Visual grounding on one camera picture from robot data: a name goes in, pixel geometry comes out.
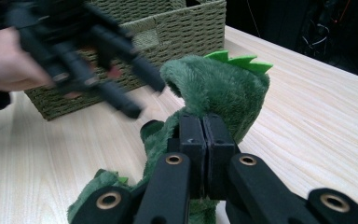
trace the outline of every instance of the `table surface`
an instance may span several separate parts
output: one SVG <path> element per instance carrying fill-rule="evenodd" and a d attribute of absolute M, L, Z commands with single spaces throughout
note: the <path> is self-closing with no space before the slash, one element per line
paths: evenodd
<path fill-rule="evenodd" d="M 225 48 L 274 64 L 241 151 L 262 158 L 302 197 L 326 187 L 358 202 L 358 76 L 229 27 Z M 183 101 L 169 90 L 129 95 L 146 105 L 137 120 L 101 103 L 47 122 L 27 96 L 12 94 L 13 104 L 0 111 L 0 223 L 66 223 L 67 207 L 100 168 L 119 171 L 130 184 L 140 180 L 140 128 L 165 120 Z M 219 223 L 227 223 L 223 206 Z"/>

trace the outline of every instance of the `dinosaur spikes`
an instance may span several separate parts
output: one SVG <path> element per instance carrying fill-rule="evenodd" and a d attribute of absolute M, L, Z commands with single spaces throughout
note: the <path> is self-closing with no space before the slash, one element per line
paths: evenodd
<path fill-rule="evenodd" d="M 242 69 L 246 69 L 252 72 L 266 73 L 271 67 L 271 63 L 261 63 L 261 62 L 252 62 L 257 56 L 255 55 L 245 55 L 235 58 L 228 58 L 227 50 L 220 50 L 213 53 L 210 53 L 205 58 L 214 59 L 221 63 L 228 63 L 231 65 L 235 65 Z"/>

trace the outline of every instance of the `dark background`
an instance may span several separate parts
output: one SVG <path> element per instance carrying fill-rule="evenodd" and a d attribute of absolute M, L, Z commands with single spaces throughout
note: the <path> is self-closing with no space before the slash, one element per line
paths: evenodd
<path fill-rule="evenodd" d="M 227 25 L 358 75 L 358 0 L 227 0 Z"/>

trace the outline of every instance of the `wicker basket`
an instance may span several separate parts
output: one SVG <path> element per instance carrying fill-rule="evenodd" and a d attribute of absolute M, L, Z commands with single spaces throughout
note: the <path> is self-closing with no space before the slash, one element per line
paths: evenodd
<path fill-rule="evenodd" d="M 135 33 L 134 45 L 157 67 L 170 59 L 187 54 L 205 55 L 223 48 L 226 19 L 226 1 L 199 0 L 199 5 L 186 6 L 186 0 L 89 0 L 102 11 L 112 15 L 121 26 Z M 91 61 L 95 55 L 86 54 Z M 131 74 L 126 64 L 114 62 L 122 76 L 116 82 L 125 91 L 144 85 Z M 103 69 L 97 76 L 104 81 Z M 56 90 L 36 88 L 25 92 L 46 120 L 77 111 L 101 102 L 98 97 L 83 94 L 75 99 L 65 99 Z"/>

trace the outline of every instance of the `metal ring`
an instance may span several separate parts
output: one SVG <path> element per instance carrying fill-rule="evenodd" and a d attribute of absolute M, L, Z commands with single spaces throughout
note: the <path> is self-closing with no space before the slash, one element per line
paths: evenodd
<path fill-rule="evenodd" d="M 107 198 L 113 197 L 114 200 L 106 201 Z M 121 202 L 121 195 L 117 191 L 110 191 L 101 195 L 97 200 L 97 207 L 106 210 L 116 207 Z"/>
<path fill-rule="evenodd" d="M 255 158 L 250 157 L 250 156 L 240 157 L 240 162 L 244 165 L 256 165 L 257 164 L 257 160 L 255 160 Z"/>
<path fill-rule="evenodd" d="M 169 156 L 165 159 L 165 161 L 170 165 L 177 165 L 177 164 L 181 163 L 182 160 L 183 160 L 182 157 L 177 156 L 177 155 Z"/>
<path fill-rule="evenodd" d="M 341 197 L 337 195 L 325 193 L 321 195 L 321 201 L 328 208 L 333 209 L 340 213 L 346 213 L 350 211 L 350 205 L 345 202 Z"/>

